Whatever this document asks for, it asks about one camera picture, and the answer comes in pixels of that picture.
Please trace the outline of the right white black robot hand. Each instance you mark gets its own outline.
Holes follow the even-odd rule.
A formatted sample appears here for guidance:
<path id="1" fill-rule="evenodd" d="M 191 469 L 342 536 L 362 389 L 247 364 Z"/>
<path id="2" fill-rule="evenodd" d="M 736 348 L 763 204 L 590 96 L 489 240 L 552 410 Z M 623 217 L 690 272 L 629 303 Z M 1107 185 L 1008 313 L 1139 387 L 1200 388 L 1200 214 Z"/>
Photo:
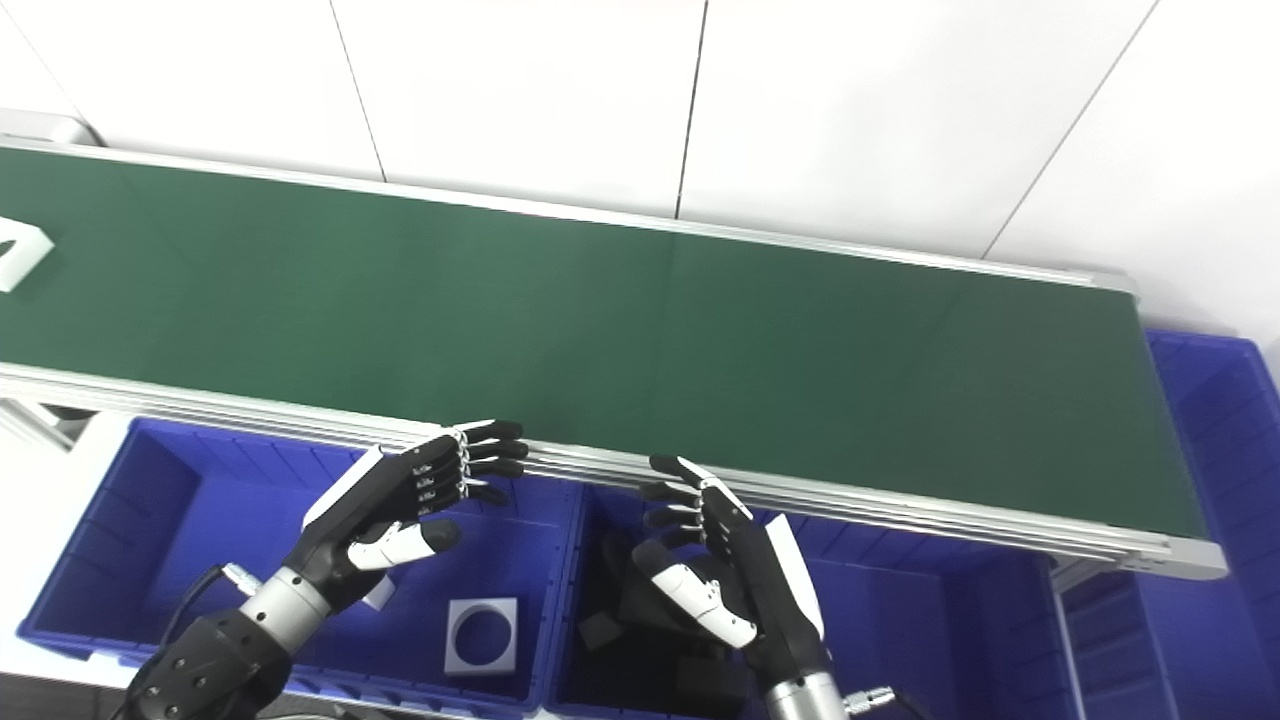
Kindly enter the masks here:
<path id="1" fill-rule="evenodd" d="M 685 457 L 648 461 L 666 479 L 641 487 L 659 505 L 644 521 L 663 533 L 634 548 L 637 570 L 698 629 L 740 651 L 763 691 L 831 673 L 820 610 L 801 602 L 808 570 L 776 543 L 782 519 L 759 524 L 721 478 Z"/>

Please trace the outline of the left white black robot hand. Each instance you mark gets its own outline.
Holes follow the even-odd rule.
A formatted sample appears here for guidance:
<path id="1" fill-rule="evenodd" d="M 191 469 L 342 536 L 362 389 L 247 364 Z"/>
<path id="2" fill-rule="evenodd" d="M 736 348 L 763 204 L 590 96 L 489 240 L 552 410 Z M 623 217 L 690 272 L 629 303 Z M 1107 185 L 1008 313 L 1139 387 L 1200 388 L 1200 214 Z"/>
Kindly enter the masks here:
<path id="1" fill-rule="evenodd" d="M 524 474 L 529 447 L 516 421 L 447 427 L 398 454 L 372 446 L 303 516 L 283 566 L 310 585 L 330 615 L 357 603 L 390 568 L 430 559 L 460 542 L 444 511 L 467 500 L 503 506 L 489 478 Z"/>

